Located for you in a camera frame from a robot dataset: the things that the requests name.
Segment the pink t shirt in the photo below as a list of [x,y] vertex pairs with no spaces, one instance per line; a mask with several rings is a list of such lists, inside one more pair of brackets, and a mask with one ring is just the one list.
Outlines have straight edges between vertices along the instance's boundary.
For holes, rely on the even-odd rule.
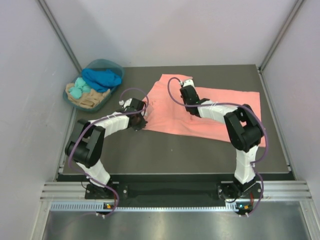
[[209,99],[205,107],[199,108],[204,116],[191,115],[182,106],[179,84],[179,81],[189,79],[186,75],[163,74],[154,83],[147,94],[146,130],[229,142],[224,115],[228,110],[236,109],[232,104],[247,104],[258,118],[261,117],[258,92],[205,87],[195,89],[200,99]]

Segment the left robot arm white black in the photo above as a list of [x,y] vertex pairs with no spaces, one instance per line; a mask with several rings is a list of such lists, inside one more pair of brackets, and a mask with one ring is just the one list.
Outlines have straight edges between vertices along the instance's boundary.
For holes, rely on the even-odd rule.
[[116,197],[111,176],[101,162],[106,137],[129,128],[139,131],[146,127],[145,101],[130,98],[120,102],[121,108],[96,120],[78,120],[65,147],[69,161],[74,161],[89,180],[87,199]]

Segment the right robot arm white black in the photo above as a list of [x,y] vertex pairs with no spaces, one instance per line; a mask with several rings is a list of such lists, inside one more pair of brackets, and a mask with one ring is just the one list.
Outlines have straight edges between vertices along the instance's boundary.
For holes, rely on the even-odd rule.
[[232,183],[221,187],[224,199],[245,198],[255,185],[254,161],[264,136],[263,128],[251,114],[249,105],[218,105],[208,98],[200,99],[193,84],[185,83],[180,88],[185,109],[198,118],[211,119],[225,124],[230,143],[236,151],[236,168]]

